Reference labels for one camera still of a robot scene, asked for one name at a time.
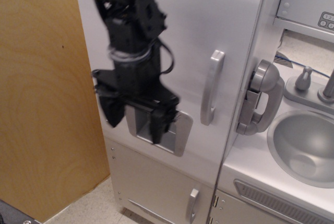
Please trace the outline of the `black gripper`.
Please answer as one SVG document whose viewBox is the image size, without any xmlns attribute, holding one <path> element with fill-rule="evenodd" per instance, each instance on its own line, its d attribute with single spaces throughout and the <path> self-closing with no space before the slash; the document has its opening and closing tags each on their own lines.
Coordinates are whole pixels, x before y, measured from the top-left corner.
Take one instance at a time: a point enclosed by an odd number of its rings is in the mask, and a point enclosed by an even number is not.
<svg viewBox="0 0 334 224">
<path fill-rule="evenodd" d="M 96 92 L 107 122 L 116 127 L 125 116 L 125 104 L 150 112 L 153 144 L 161 143 L 174 122 L 179 97 L 160 81 L 160 54 L 130 62 L 114 61 L 115 68 L 96 69 Z"/>
</svg>

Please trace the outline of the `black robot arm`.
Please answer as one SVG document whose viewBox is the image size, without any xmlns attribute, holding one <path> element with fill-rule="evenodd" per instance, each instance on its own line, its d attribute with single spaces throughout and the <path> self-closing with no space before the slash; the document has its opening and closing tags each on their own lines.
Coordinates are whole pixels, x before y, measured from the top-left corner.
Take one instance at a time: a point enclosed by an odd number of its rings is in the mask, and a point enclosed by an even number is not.
<svg viewBox="0 0 334 224">
<path fill-rule="evenodd" d="M 162 85 L 159 35 L 166 15 L 155 0 L 94 0 L 110 39 L 113 70 L 96 69 L 95 90 L 108 123 L 116 127 L 131 106 L 148 117 L 149 135 L 161 142 L 174 121 L 179 98 Z"/>
</svg>

